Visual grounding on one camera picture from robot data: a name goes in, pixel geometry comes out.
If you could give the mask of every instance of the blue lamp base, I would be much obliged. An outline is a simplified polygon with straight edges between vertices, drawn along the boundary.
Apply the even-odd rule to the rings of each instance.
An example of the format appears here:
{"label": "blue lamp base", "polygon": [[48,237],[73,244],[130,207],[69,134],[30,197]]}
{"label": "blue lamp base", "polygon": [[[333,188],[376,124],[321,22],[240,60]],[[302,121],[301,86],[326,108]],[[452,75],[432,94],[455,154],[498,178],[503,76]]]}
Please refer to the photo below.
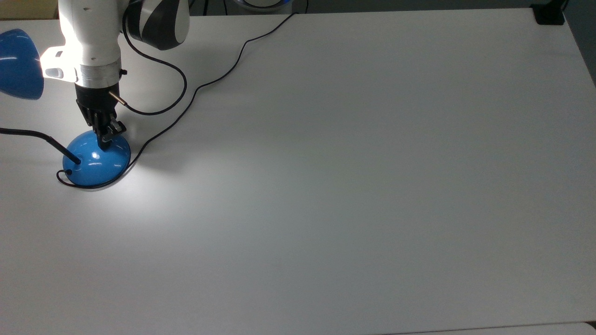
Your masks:
{"label": "blue lamp base", "polygon": [[102,150],[97,144],[95,133],[84,132],[69,144],[68,150],[80,158],[81,163],[75,164],[64,156],[62,167],[72,171],[67,178],[79,186],[95,186],[111,181],[126,170],[131,160],[131,147],[120,135],[112,139],[108,149]]}

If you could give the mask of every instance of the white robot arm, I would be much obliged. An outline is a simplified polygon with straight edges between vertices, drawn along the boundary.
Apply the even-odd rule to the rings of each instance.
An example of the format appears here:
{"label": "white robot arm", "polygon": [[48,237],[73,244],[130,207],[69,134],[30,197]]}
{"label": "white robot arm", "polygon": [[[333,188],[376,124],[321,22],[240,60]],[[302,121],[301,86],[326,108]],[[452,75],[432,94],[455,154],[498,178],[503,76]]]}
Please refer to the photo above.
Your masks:
{"label": "white robot arm", "polygon": [[188,0],[59,0],[65,45],[41,56],[44,77],[75,84],[77,104],[101,148],[126,131],[116,120],[120,77],[118,35],[124,15],[131,36],[160,50],[181,44],[190,23]]}

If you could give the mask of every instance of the wire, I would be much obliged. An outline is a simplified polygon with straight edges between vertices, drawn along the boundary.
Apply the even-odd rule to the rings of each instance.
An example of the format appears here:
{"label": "wire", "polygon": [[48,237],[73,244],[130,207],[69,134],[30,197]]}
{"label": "wire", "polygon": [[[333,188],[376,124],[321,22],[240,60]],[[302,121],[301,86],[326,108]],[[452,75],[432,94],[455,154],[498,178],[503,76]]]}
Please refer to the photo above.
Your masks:
{"label": "wire", "polygon": [[80,164],[80,159],[76,157],[73,153],[71,153],[68,149],[66,149],[62,144],[58,143],[52,136],[44,134],[38,131],[27,131],[24,129],[10,129],[10,128],[0,128],[0,134],[4,135],[20,135],[20,136],[31,136],[44,139],[47,143],[51,146],[56,148],[60,151],[63,155],[65,155],[68,159],[73,161],[74,164]]}
{"label": "wire", "polygon": [[160,131],[157,135],[151,137],[150,139],[148,139],[145,144],[143,144],[143,146],[141,147],[141,149],[139,150],[139,152],[136,154],[135,158],[127,165],[126,169],[124,169],[122,171],[122,173],[118,176],[116,176],[114,179],[107,181],[103,184],[100,185],[93,185],[93,186],[80,186],[80,185],[75,185],[75,184],[71,184],[68,183],[64,180],[62,180],[62,178],[60,178],[60,173],[65,173],[67,175],[71,174],[72,171],[69,172],[69,170],[59,170],[58,172],[56,172],[56,178],[58,178],[58,180],[66,185],[66,186],[70,186],[70,187],[74,187],[74,188],[80,188],[80,189],[84,189],[84,190],[92,190],[92,189],[96,189],[96,188],[102,188],[102,187],[106,187],[110,184],[112,184],[113,182],[117,181],[118,179],[120,179],[121,176],[123,176],[124,174],[126,174],[128,171],[130,171],[130,169],[132,169],[132,167],[135,165],[135,163],[139,160],[139,158],[141,157],[141,154],[143,153],[143,151],[145,151],[145,149],[147,148],[147,146],[149,145],[149,143],[153,142],[156,138],[162,136],[163,134],[165,134],[168,130],[172,129],[177,123],[178,121],[180,121],[180,119],[186,114],[186,112],[188,112],[188,110],[190,109],[191,105],[194,102],[195,97],[197,96],[198,90],[200,90],[201,88],[204,88],[206,86],[212,85],[216,82],[219,82],[220,80],[222,80],[223,78],[226,78],[232,71],[234,71],[234,69],[236,68],[236,66],[238,66],[238,63],[240,62],[240,58],[242,57],[242,53],[244,52],[244,48],[246,47],[246,45],[250,42],[256,41],[258,39],[264,38],[266,36],[269,36],[271,34],[273,34],[276,30],[278,30],[284,23],[286,23],[292,16],[296,15],[298,13],[292,13],[290,14],[288,17],[286,17],[280,24],[278,24],[277,27],[273,28],[273,30],[271,30],[270,32],[260,35],[259,37],[255,37],[255,38],[251,38],[249,40],[247,40],[244,45],[242,46],[242,49],[240,49],[240,53],[238,54],[238,58],[236,59],[236,62],[234,63],[234,65],[226,72],[224,73],[221,77],[212,80],[208,83],[204,83],[202,85],[200,85],[199,87],[197,87],[194,90],[193,93],[193,97],[191,98],[190,102],[188,103],[188,105],[186,106],[186,108],[184,108],[184,110],[182,111],[182,113],[180,113],[180,115],[176,118],[176,120],[174,120],[174,122],[172,122],[172,124],[170,124],[168,127],[166,127],[166,129]]}
{"label": "wire", "polygon": [[169,66],[172,69],[176,70],[181,76],[182,76],[182,80],[184,81],[184,87],[182,88],[182,92],[180,93],[180,96],[178,97],[178,99],[176,99],[176,101],[173,102],[173,104],[171,104],[169,107],[166,107],[163,110],[160,111],[155,111],[152,113],[148,113],[146,111],[140,111],[137,109],[132,108],[131,106],[129,106],[128,103],[123,103],[124,107],[128,108],[130,111],[136,113],[136,114],[140,114],[140,115],[146,115],[146,116],[151,116],[151,115],[159,115],[159,114],[163,114],[167,111],[169,111],[170,109],[174,108],[174,106],[176,106],[180,100],[182,100],[182,98],[184,98],[184,95],[186,94],[187,88],[188,88],[188,82],[187,82],[187,78],[186,75],[184,74],[184,72],[182,72],[181,69],[179,69],[177,66],[168,63],[167,61],[163,61],[163,60],[159,60],[157,58],[151,57],[147,54],[144,54],[143,52],[141,52],[139,49],[137,49],[131,42],[130,37],[128,36],[128,33],[126,32],[126,22],[128,20],[128,9],[124,12],[124,16],[122,17],[122,33],[124,34],[124,38],[126,39],[126,43],[128,43],[128,45],[130,46],[131,49],[133,49],[137,54],[141,55],[142,57],[148,59],[148,60],[152,60],[154,62],[163,64],[165,66]]}

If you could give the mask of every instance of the dark floor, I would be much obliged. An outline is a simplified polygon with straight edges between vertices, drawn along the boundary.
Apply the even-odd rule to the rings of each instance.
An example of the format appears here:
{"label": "dark floor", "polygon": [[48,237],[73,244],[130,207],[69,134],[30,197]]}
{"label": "dark floor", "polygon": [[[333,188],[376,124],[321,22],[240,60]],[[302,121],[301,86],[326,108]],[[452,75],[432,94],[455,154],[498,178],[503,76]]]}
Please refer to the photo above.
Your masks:
{"label": "dark floor", "polygon": [[[224,0],[190,0],[191,15],[224,15]],[[307,0],[294,0],[294,11],[304,12]],[[309,13],[364,11],[454,10],[472,8],[527,8],[546,0],[309,0]],[[596,0],[570,0],[565,10],[583,59],[596,83]]]}

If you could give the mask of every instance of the white table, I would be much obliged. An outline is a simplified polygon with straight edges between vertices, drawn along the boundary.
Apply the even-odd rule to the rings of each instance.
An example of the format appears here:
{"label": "white table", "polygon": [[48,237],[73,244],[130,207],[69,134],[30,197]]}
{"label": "white table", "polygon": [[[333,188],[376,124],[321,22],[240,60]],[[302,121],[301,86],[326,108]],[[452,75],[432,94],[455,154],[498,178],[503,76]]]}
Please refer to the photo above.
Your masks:
{"label": "white table", "polygon": [[[283,17],[196,17],[190,86]],[[6,21],[39,49],[57,21]],[[169,104],[121,43],[122,97]],[[72,84],[1,95],[0,124],[67,144]],[[134,150],[182,109],[118,109]],[[313,14],[251,44],[120,182],[0,137],[0,332],[387,334],[596,315],[596,89],[569,27],[528,10]]]}

